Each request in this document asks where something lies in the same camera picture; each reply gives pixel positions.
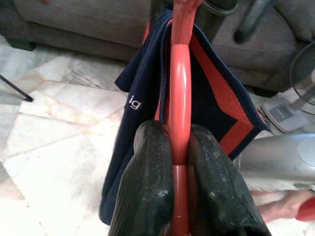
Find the red handle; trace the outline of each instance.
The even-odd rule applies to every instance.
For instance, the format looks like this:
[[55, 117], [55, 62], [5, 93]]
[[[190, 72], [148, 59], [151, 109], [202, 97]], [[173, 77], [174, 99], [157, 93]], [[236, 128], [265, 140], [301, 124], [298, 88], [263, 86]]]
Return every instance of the red handle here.
[[166, 117], [172, 146], [175, 203], [173, 236], [189, 236], [187, 147], [191, 123], [189, 42], [197, 8], [203, 0], [174, 0], [171, 38], [169, 112]]

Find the person's foot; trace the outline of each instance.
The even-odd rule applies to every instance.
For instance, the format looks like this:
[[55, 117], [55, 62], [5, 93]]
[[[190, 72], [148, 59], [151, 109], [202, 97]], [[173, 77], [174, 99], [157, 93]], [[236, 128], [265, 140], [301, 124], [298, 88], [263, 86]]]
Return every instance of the person's foot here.
[[299, 212], [299, 205], [286, 206], [283, 200], [267, 203], [259, 206], [259, 211], [265, 223], [285, 218], [295, 218]]
[[295, 218], [300, 206], [313, 196], [314, 194], [308, 190], [292, 191], [280, 201], [259, 206], [259, 211], [265, 223], [280, 218]]

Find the sofa cushion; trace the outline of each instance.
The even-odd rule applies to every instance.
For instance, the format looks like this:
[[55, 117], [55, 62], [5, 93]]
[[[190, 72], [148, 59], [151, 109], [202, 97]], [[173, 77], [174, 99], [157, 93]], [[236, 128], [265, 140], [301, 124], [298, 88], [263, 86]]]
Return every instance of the sofa cushion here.
[[298, 38], [309, 42], [315, 39], [314, 0], [281, 0], [276, 8], [289, 22]]
[[150, 1], [14, 0], [29, 22], [133, 47], [141, 45]]
[[260, 19], [252, 37], [244, 44], [237, 44], [233, 35], [244, 16], [250, 0], [240, 1], [236, 12], [228, 16], [213, 46], [230, 66], [274, 73], [291, 60], [296, 51], [296, 39], [285, 19], [270, 7]]

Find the white marble tile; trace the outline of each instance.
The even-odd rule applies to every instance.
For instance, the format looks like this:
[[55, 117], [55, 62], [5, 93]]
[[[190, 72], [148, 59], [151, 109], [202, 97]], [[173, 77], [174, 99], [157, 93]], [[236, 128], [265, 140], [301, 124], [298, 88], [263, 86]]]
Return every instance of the white marble tile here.
[[114, 82], [126, 65], [115, 59], [75, 54], [69, 69], [99, 88], [119, 91]]
[[40, 222], [1, 163], [0, 209], [0, 235], [45, 235]]
[[88, 86], [92, 88], [100, 88], [98, 84], [93, 84], [87, 78], [73, 72], [70, 69], [66, 71], [62, 82], [67, 83], [67, 84], [72, 84], [72, 85], [82, 85], [82, 86]]
[[84, 221], [79, 225], [76, 236], [107, 236], [109, 226], [101, 222], [98, 214], [86, 215]]
[[[21, 76], [11, 79], [11, 82], [25, 93], [30, 93], [40, 86], [44, 80], [36, 70], [31, 70]], [[17, 91], [4, 83], [1, 83], [0, 89], [8, 93], [19, 95]]]
[[61, 55], [43, 65], [36, 70], [46, 81], [60, 82], [68, 69], [73, 53]]
[[0, 74], [11, 80], [69, 51], [46, 45], [37, 45], [34, 51], [12, 48], [0, 36]]
[[0, 151], [5, 147], [18, 111], [19, 106], [0, 104]]
[[48, 235], [74, 235], [77, 230], [84, 235], [88, 225], [98, 225], [99, 235], [106, 232], [97, 215], [109, 160], [86, 135], [10, 157], [4, 166], [18, 159], [28, 161], [13, 180]]
[[95, 125], [126, 102], [120, 92], [56, 82], [44, 82], [31, 93], [34, 102], [23, 102], [21, 113]]
[[[7, 144], [0, 153], [0, 160], [72, 137], [86, 129], [86, 126], [61, 120], [19, 114]], [[12, 169], [18, 169], [24, 162], [24, 159], [20, 159], [20, 164], [15, 163]]]
[[279, 219], [267, 224], [272, 236], [313, 236], [306, 233], [310, 224], [295, 219]]

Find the marble floor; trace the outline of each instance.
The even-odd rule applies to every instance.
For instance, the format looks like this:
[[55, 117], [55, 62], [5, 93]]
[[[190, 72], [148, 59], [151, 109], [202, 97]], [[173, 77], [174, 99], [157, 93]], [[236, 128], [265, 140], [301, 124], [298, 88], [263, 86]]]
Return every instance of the marble floor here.
[[[0, 84], [0, 235], [107, 235], [98, 207], [126, 102], [114, 85], [125, 64], [45, 46], [12, 49], [1, 37], [0, 53], [0, 74], [34, 98], [22, 101]], [[296, 220], [268, 227], [274, 236], [315, 235], [314, 224]]]

